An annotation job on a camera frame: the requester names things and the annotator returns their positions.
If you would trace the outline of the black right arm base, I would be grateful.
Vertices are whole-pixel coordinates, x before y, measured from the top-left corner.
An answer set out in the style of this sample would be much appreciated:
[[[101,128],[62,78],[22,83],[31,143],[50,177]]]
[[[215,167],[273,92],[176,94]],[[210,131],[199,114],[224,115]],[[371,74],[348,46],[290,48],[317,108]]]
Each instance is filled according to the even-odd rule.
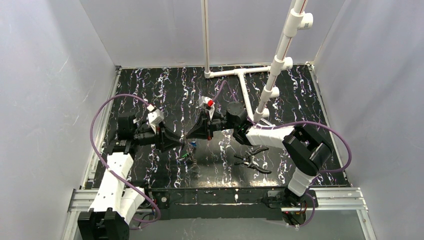
[[[286,225],[296,228],[309,223],[319,206],[315,191],[297,196],[288,188],[269,190],[260,201],[271,209],[289,209],[282,210],[282,219]]]

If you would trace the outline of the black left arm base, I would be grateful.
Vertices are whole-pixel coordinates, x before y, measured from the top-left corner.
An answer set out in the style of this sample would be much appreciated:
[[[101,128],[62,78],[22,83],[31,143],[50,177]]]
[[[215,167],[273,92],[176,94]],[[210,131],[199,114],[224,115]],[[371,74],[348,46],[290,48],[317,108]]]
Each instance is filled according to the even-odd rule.
[[[167,209],[170,202],[170,193],[168,191],[153,191],[148,190],[145,195],[149,197],[159,209]],[[131,188],[127,188],[120,201],[120,208],[122,210],[129,209],[130,207],[137,208],[153,208],[151,203],[146,200],[141,194]]]

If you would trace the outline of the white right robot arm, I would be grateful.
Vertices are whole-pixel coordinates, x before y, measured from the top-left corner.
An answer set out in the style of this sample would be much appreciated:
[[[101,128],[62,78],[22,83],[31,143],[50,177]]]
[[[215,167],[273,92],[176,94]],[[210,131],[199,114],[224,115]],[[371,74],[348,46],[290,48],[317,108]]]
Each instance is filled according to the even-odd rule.
[[[225,114],[215,112],[215,103],[210,99],[199,106],[202,113],[186,137],[211,140],[214,132],[232,130],[232,136],[241,145],[285,149],[295,165],[285,191],[288,196],[302,197],[333,154],[329,142],[308,123],[284,127],[254,125],[245,106],[238,101],[230,102]]]

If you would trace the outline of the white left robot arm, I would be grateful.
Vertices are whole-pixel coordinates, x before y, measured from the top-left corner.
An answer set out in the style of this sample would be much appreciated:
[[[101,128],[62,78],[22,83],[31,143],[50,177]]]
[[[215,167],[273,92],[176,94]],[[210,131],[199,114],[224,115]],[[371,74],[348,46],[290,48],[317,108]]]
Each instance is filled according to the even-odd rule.
[[[106,167],[97,194],[77,220],[84,240],[129,239],[130,223],[147,197],[142,187],[125,188],[137,148],[155,145],[164,152],[182,145],[180,137],[165,126],[159,110],[149,113],[146,121],[134,115],[120,116],[116,134],[117,139],[105,148]]]

